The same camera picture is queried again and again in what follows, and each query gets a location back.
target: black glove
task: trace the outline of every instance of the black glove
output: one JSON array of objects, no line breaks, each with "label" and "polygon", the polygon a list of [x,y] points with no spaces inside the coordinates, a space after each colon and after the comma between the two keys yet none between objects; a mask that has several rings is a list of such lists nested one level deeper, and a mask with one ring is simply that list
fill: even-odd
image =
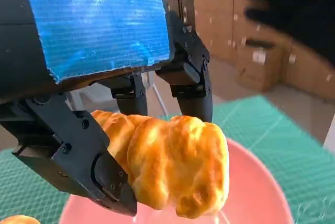
[{"label": "black glove", "polygon": [[263,0],[267,9],[248,7],[248,18],[289,34],[335,66],[335,0]]}]

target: croissant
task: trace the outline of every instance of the croissant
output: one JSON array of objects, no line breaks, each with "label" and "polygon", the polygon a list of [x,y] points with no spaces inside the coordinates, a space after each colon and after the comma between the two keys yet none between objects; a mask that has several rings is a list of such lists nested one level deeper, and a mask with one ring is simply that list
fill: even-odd
[{"label": "croissant", "polygon": [[97,110],[108,152],[128,174],[136,199],[189,219],[215,214],[229,191],[229,154],[221,129],[189,116],[170,121]]},{"label": "croissant", "polygon": [[40,224],[40,222],[33,217],[14,215],[0,221],[0,224]]}]

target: blue tape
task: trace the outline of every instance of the blue tape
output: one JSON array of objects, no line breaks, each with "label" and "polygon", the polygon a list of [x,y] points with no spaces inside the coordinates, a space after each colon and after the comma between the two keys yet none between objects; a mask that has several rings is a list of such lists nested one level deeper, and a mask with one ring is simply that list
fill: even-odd
[{"label": "blue tape", "polygon": [[170,55],[162,0],[29,0],[56,82]]}]

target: pink plate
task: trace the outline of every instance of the pink plate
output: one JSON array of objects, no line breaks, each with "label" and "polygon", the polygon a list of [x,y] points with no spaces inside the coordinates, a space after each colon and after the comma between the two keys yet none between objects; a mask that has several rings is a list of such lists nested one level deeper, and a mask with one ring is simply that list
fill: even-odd
[{"label": "pink plate", "polygon": [[136,217],[123,216],[79,196],[70,196],[60,224],[292,224],[285,196],[271,173],[251,152],[228,140],[230,157],[229,197],[217,217],[188,220],[178,217],[173,207],[163,211],[138,204]]}]

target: green cutting mat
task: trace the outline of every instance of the green cutting mat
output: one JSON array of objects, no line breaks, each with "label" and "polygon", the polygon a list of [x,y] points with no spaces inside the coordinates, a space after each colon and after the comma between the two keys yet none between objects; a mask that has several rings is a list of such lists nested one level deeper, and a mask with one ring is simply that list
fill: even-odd
[{"label": "green cutting mat", "polygon": [[[213,121],[270,169],[295,223],[335,223],[335,159],[315,139],[260,96],[215,106]],[[0,219],[24,214],[56,224],[67,198],[9,150],[0,152]]]}]

